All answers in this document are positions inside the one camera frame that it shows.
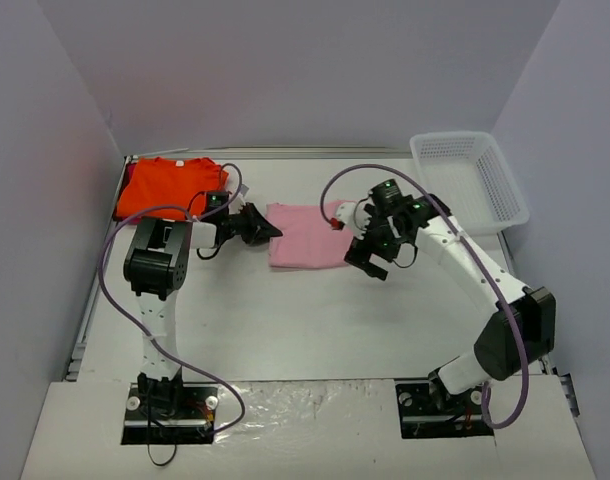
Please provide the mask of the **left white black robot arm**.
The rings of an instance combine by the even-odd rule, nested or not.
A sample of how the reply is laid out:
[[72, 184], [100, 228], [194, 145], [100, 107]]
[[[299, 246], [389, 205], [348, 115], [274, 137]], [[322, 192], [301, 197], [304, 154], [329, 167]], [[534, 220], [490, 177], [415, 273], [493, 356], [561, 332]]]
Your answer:
[[150, 406], [164, 418], [180, 415], [186, 406], [182, 367], [169, 357], [178, 354], [176, 301], [186, 280], [190, 251], [204, 249], [217, 254], [236, 236], [250, 246], [265, 245], [283, 236], [254, 204], [241, 201], [230, 212], [227, 192], [207, 191], [205, 196], [208, 217], [204, 221], [141, 220], [123, 267], [146, 329], [138, 395], [150, 398]]

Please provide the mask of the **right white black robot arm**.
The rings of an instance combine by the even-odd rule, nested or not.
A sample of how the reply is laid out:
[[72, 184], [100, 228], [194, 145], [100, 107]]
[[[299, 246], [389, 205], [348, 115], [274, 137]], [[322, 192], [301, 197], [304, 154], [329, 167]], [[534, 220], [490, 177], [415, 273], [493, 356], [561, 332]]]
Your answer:
[[404, 195], [395, 180], [386, 180], [365, 200], [338, 206], [332, 224], [353, 234], [347, 264], [385, 280], [387, 270], [373, 258], [392, 263], [400, 248], [410, 245], [441, 267], [480, 313], [484, 325], [473, 346], [429, 374], [428, 398], [435, 410], [454, 411], [465, 392], [503, 381], [553, 350], [554, 295], [530, 288], [496, 263], [437, 196]]

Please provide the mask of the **pink t shirt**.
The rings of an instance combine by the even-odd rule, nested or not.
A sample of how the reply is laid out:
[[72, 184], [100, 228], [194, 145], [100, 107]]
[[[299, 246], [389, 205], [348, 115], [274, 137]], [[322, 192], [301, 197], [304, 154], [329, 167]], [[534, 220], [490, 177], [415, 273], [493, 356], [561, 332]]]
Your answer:
[[346, 266], [344, 256], [351, 244], [350, 230], [333, 230], [315, 205], [268, 204], [267, 220], [282, 235], [270, 240], [271, 268], [321, 270]]

